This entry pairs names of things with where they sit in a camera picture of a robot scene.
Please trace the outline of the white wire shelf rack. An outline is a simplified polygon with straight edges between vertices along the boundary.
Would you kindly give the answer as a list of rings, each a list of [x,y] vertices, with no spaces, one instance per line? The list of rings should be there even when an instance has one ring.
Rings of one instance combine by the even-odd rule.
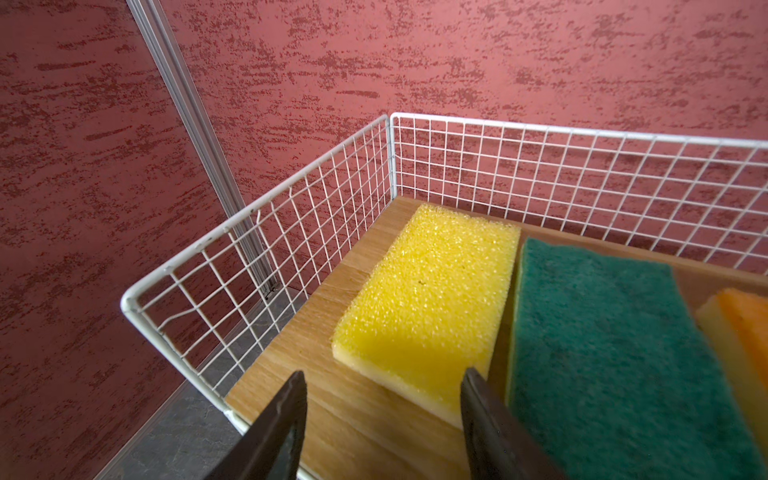
[[[767,276],[767,144],[384,115],[124,294],[239,433],[226,396],[397,198]]]

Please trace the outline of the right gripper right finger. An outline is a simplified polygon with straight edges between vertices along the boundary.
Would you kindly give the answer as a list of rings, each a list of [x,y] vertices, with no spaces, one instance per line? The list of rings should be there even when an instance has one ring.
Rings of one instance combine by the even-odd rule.
[[[565,479],[473,367],[461,382],[461,417],[473,479]]]

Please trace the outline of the orange sponge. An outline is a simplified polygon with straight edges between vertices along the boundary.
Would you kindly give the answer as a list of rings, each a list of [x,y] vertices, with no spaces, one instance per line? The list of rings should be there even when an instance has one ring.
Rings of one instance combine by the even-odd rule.
[[[758,448],[767,455],[767,299],[734,288],[695,313],[729,381]]]

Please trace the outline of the dark green sponge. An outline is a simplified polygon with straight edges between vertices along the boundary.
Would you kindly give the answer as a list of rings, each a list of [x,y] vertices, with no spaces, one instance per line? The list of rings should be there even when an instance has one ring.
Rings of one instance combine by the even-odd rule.
[[[763,479],[672,269],[525,242],[508,405],[573,479]]]

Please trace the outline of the yellow sponge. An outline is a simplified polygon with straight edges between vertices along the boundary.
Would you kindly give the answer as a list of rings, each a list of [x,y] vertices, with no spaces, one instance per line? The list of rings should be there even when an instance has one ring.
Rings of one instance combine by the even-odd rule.
[[[339,320],[340,363],[461,427],[468,368],[487,375],[520,228],[418,207]]]

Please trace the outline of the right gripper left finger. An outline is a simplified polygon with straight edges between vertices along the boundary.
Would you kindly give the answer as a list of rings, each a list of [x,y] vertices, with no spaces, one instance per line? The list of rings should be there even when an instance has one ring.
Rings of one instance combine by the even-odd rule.
[[[208,480],[296,479],[308,413],[304,373],[288,377]]]

